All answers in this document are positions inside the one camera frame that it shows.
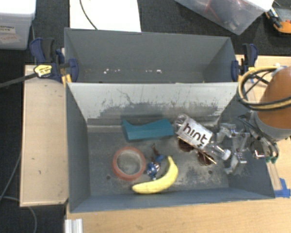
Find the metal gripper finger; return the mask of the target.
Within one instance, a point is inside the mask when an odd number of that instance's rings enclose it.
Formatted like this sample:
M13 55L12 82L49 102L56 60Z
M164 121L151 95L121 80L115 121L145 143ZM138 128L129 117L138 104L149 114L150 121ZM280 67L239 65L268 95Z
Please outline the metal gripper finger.
M221 143L225 137L233 138L236 136L236 125L222 123L219 132L216 133L216 142Z
M244 167L247 164L242 152L238 152L232 155L230 160L230 166L224 169L226 174L241 174Z

